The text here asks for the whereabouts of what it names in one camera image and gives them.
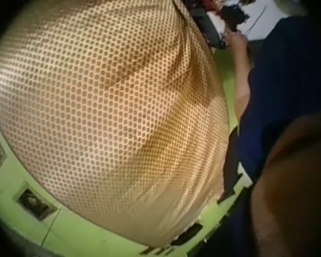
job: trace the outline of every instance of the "brown object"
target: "brown object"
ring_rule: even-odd
[[[152,247],[223,191],[225,97],[181,0],[33,1],[0,42],[0,128],[62,204]]]
[[[260,256],[321,256],[321,114],[295,120],[251,196]]]

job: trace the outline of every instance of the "green surface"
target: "green surface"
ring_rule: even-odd
[[[228,110],[230,112],[230,131],[235,128],[236,120],[233,108],[233,73],[232,62],[227,52],[217,51],[215,60],[222,76]],[[24,169],[15,158],[13,152],[6,144],[0,133],[0,144],[7,156],[0,169],[0,218],[12,230],[19,232],[26,239],[40,245],[44,236],[48,233],[50,224],[54,221],[43,247],[66,257],[133,257],[147,247],[110,233],[63,207],[48,192],[46,192]],[[168,257],[186,256],[196,244],[203,240],[213,228],[217,228],[218,222],[229,210],[238,193],[244,186],[250,185],[250,181],[243,176],[236,184],[236,195],[228,198],[220,205],[215,203],[206,207],[200,223],[203,229],[188,243],[167,255]],[[22,187],[33,188],[43,199],[47,200],[58,211],[42,222],[30,216],[18,205],[15,198]]]

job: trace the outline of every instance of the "hand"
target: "hand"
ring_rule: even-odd
[[[240,52],[242,54],[247,53],[248,40],[240,32],[231,32],[227,29],[224,34],[224,39],[234,56]]]

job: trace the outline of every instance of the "polka dot fabric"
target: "polka dot fabric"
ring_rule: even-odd
[[[0,128],[62,204],[163,247],[223,190],[227,110],[181,0],[39,0],[0,42]]]

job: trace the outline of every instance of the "brown polka dot pattern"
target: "brown polka dot pattern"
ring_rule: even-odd
[[[0,128],[61,203],[163,247],[223,190],[228,123],[181,0],[40,0],[0,42]]]

